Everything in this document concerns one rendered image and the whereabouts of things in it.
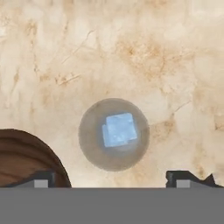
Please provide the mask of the pale blue ice cube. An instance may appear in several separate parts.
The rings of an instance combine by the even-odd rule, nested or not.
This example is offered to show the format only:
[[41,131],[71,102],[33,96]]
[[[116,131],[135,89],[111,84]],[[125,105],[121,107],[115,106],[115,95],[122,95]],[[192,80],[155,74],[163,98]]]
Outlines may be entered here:
[[137,130],[131,113],[110,115],[101,126],[105,147],[119,147],[137,139]]

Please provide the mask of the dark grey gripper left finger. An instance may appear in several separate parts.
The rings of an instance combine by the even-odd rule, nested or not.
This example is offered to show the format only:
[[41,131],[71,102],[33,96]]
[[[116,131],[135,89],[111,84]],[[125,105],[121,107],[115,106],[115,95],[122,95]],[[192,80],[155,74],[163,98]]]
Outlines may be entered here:
[[8,187],[52,188],[55,187],[55,174],[51,171],[37,171],[28,178],[8,184]]

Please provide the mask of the brown wooden bowl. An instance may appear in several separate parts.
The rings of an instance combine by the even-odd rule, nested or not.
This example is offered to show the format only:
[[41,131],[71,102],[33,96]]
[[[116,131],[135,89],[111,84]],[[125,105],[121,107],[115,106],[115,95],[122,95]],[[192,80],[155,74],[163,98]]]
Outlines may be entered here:
[[19,129],[0,129],[0,187],[42,171],[54,173],[57,187],[71,187],[65,167],[46,143]]

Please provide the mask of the clear glass of water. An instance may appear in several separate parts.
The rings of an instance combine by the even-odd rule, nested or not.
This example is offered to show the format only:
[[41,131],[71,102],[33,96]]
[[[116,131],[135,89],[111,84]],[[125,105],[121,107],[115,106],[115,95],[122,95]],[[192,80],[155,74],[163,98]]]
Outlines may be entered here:
[[[102,125],[107,116],[131,113],[136,126],[137,139],[119,147],[105,147]],[[133,103],[119,98],[98,101],[81,119],[80,148],[87,160],[100,169],[119,172],[139,162],[149,146],[150,127],[143,112]]]

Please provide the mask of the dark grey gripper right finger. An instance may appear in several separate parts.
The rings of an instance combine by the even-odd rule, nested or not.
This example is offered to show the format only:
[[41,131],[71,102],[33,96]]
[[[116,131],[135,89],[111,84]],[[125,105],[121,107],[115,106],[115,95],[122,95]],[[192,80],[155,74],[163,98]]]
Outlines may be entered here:
[[210,174],[205,179],[199,179],[189,171],[167,171],[165,174],[167,188],[197,188],[197,187],[217,187],[214,176]]

